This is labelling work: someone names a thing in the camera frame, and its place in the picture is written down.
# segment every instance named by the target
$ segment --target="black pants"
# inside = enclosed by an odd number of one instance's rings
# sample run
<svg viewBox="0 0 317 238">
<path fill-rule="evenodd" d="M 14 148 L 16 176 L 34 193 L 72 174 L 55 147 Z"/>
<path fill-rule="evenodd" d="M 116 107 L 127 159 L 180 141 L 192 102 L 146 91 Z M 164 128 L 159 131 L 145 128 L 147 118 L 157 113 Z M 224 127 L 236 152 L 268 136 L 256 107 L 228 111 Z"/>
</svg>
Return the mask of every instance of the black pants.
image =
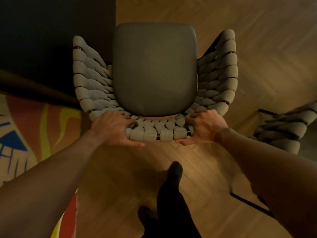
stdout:
<svg viewBox="0 0 317 238">
<path fill-rule="evenodd" d="M 158 192 L 156 206 L 158 220 L 151 220 L 142 238 L 201 238 L 178 186 L 165 181 Z"/>
</svg>

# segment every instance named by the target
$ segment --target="person's left hand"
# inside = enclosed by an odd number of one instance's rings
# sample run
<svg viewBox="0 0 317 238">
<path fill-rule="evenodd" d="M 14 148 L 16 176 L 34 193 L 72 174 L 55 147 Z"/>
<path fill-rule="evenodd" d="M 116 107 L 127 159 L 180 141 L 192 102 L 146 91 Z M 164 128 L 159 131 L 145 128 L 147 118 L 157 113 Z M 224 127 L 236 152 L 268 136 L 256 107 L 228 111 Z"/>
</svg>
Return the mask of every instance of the person's left hand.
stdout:
<svg viewBox="0 0 317 238">
<path fill-rule="evenodd" d="M 89 131 L 93 132 L 100 144 L 144 146 L 144 143 L 129 140 L 125 136 L 126 128 L 132 124 L 139 125 L 136 120 L 125 115 L 124 112 L 105 112 L 93 122 Z"/>
</svg>

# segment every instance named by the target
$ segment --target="forearm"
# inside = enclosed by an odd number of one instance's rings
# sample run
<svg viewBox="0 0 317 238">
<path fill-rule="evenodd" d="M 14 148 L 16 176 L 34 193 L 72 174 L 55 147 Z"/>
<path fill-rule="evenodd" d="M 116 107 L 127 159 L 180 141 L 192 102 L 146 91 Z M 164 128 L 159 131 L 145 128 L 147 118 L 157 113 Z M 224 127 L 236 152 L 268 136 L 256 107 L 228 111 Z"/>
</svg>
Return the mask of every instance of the forearm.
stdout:
<svg viewBox="0 0 317 238">
<path fill-rule="evenodd" d="M 1 237 L 50 237 L 99 143 L 89 131 L 0 189 Z"/>
<path fill-rule="evenodd" d="M 304 220 L 309 227 L 316 225 L 311 215 L 317 212 L 317 165 L 314 162 L 229 128 L 219 132 L 215 141 L 233 156 L 280 222 L 293 226 L 291 229 L 299 226 L 296 219 Z"/>
</svg>

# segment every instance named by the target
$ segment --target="person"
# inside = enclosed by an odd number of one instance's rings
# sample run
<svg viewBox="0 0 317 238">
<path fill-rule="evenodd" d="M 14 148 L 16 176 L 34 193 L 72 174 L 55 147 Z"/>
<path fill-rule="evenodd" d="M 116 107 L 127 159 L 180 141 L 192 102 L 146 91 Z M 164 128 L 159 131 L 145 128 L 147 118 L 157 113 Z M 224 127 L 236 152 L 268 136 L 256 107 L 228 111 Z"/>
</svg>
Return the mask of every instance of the person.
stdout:
<svg viewBox="0 0 317 238">
<path fill-rule="evenodd" d="M 235 159 L 266 201 L 274 217 L 293 237 L 317 236 L 317 165 L 268 144 L 244 137 L 215 110 L 186 119 L 194 136 L 182 145 L 216 142 Z M 49 238 L 65 211 L 93 152 L 101 144 L 144 146 L 128 140 L 125 129 L 137 125 L 124 112 L 105 112 L 81 138 L 0 188 L 0 237 Z M 157 216 L 147 207 L 138 215 L 145 237 L 200 237 L 178 190 L 181 165 L 173 162 L 157 197 Z"/>
</svg>

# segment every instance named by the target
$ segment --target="person's left arm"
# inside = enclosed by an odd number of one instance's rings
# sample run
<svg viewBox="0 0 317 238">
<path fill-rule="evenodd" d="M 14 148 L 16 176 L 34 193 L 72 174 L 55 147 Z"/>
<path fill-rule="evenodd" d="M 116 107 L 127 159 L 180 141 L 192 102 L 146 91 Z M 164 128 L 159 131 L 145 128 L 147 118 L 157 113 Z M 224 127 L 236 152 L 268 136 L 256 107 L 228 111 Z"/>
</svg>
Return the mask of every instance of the person's left arm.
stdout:
<svg viewBox="0 0 317 238">
<path fill-rule="evenodd" d="M 108 145 L 144 146 L 125 137 L 136 120 L 101 115 L 81 138 L 0 188 L 0 237 L 49 238 L 72 199 L 93 152 Z"/>
</svg>

